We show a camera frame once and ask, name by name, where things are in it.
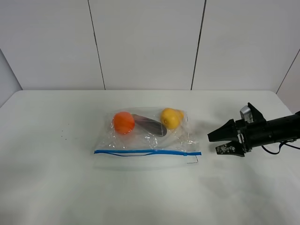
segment yellow lemon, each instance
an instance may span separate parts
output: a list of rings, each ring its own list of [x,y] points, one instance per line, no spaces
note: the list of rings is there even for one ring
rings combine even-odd
[[[160,114],[161,123],[168,129],[177,128],[184,117],[184,112],[177,109],[165,108]]]

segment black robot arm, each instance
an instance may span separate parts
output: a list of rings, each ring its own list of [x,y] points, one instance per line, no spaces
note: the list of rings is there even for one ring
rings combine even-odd
[[[248,103],[240,110],[240,114],[241,120],[231,119],[208,134],[210,142],[231,141],[216,147],[217,154],[243,157],[253,147],[271,143],[286,144],[300,138],[300,112],[266,121],[263,115]]]

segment orange fruit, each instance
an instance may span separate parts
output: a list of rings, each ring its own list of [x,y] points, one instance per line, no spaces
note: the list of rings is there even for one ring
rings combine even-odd
[[[128,112],[118,112],[113,117],[113,126],[117,133],[125,135],[135,128],[135,120]]]

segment clear plastic bag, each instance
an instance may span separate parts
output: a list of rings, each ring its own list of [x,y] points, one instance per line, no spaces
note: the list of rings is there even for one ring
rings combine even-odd
[[[128,108],[108,114],[94,153],[117,156],[201,155],[186,112],[171,108]]]

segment white tabletop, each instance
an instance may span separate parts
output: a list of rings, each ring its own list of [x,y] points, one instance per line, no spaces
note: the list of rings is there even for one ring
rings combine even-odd
[[[208,142],[247,102],[267,120],[291,114],[269,91],[17,92],[0,108],[0,224],[299,224],[299,150],[241,158]],[[92,154],[106,112],[147,106],[187,111],[199,163]]]

